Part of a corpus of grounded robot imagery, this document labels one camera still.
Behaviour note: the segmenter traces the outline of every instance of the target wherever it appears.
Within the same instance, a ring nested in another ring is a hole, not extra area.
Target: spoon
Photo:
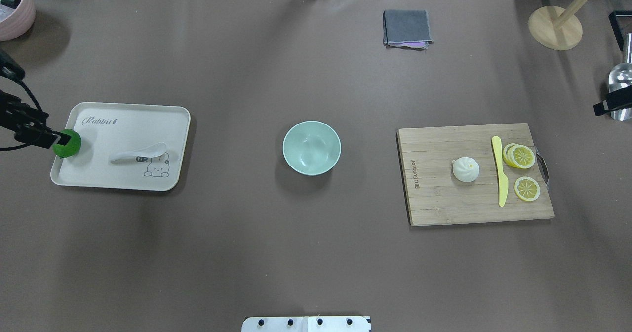
[[[160,142],[160,143],[152,144],[147,148],[110,154],[110,161],[113,162],[113,161],[118,161],[120,159],[135,158],[135,157],[155,158],[155,157],[162,156],[162,154],[164,154],[165,152],[167,152],[167,145],[164,142]]]

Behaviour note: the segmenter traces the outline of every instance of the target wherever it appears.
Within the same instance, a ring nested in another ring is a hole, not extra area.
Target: wooden cutting board
[[[526,123],[404,128],[397,132],[412,226],[555,217],[538,163],[528,169],[503,163],[510,182],[509,192],[505,206],[498,206],[492,136],[499,136],[503,147],[518,143],[535,152]],[[475,181],[462,183],[452,174],[452,161],[460,157],[471,157],[478,162],[480,174]],[[522,201],[515,194],[514,183],[521,176],[530,176],[540,184],[540,197],[536,201]]]

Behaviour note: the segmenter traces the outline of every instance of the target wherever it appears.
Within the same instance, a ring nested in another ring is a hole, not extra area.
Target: yellow knife
[[[498,206],[503,208],[505,201],[507,201],[510,181],[503,172],[503,143],[499,136],[492,137],[492,148],[494,149],[494,160],[496,161],[496,172],[498,174]]]

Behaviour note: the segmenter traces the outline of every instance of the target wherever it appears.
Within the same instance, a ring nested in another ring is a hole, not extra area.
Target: wooden stand
[[[529,31],[543,46],[569,50],[582,40],[582,24],[575,17],[588,0],[574,0],[567,9],[558,6],[538,8],[529,17]]]

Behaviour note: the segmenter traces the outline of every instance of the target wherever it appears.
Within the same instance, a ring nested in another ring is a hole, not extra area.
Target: metal bracket
[[[246,318],[241,332],[371,332],[369,316]]]
[[[614,37],[617,39],[619,49],[623,51],[623,33],[621,33],[621,26],[619,26],[619,20],[617,17],[632,17],[632,11],[613,11],[608,18],[610,19],[610,26],[614,31]]]

